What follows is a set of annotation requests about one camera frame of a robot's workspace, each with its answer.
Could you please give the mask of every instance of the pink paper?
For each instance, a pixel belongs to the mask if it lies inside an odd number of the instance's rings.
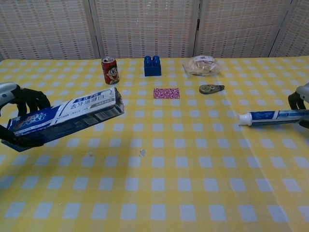
[[[154,98],[156,99],[173,99],[180,98],[178,88],[155,88]]]

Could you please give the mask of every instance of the soda can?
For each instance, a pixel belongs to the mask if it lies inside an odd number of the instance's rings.
[[[117,62],[115,58],[110,56],[106,56],[105,58],[103,58],[102,69],[106,84],[112,85],[119,82]]]

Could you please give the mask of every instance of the robotic hand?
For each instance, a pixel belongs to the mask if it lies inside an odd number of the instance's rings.
[[[304,101],[309,102],[309,83],[298,87],[296,92],[289,96],[288,100],[292,110],[306,110]],[[309,117],[301,119],[298,123],[300,126],[309,129]]]
[[[50,107],[47,97],[40,91],[21,88],[14,82],[0,83],[0,110],[6,104],[17,104],[18,116],[27,113],[27,106],[30,112]],[[20,147],[42,146],[41,141],[32,140],[25,136],[16,137],[12,131],[0,125],[0,139]]]

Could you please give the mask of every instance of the bread in plastic bag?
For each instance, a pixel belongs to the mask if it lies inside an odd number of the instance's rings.
[[[183,67],[187,73],[195,75],[210,75],[219,72],[217,60],[211,56],[197,56],[186,60]]]

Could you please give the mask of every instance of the blue and white box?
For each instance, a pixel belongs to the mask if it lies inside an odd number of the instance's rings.
[[[19,136],[26,136],[44,143],[83,130],[124,113],[124,105],[116,88],[65,101],[59,106],[49,107],[9,120],[7,128]],[[16,151],[30,147],[19,147],[2,141]]]

